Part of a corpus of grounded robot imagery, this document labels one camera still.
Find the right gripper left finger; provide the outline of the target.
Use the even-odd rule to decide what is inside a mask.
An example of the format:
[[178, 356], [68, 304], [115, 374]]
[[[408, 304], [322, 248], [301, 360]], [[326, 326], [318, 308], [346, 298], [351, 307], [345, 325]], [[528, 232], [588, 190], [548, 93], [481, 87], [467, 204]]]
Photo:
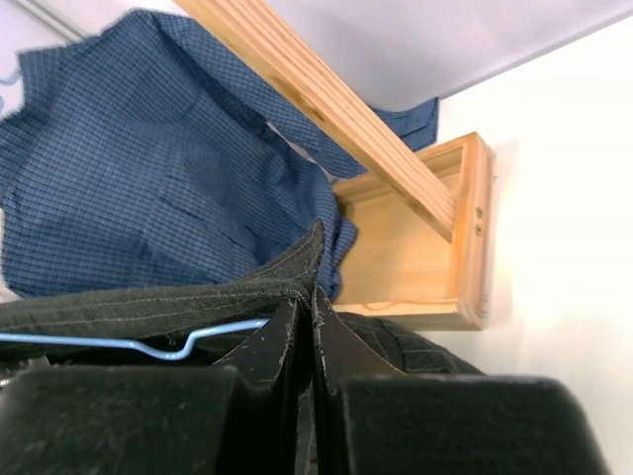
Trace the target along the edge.
[[298, 303], [209, 367], [65, 366], [1, 395], [5, 474], [290, 474]]

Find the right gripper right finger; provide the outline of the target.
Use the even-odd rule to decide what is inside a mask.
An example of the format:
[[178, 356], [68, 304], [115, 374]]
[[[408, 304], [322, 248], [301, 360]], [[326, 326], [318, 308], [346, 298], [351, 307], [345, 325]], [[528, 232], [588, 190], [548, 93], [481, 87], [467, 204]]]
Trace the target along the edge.
[[604, 474], [579, 403], [548, 378], [403, 372], [312, 303], [322, 474]]

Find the black pinstriped shirt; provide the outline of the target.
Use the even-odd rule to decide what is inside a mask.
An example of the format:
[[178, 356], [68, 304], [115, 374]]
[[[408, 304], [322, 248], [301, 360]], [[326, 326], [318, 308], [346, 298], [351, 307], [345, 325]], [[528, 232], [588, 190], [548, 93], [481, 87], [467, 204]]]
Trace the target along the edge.
[[[314, 221], [287, 251], [235, 282], [24, 299], [2, 305], [1, 330], [130, 339], [176, 337], [231, 317], [275, 310], [286, 299], [295, 299], [310, 310], [323, 248], [323, 225]], [[480, 372], [448, 349], [396, 323], [351, 313], [339, 317], [372, 350], [405, 373]]]

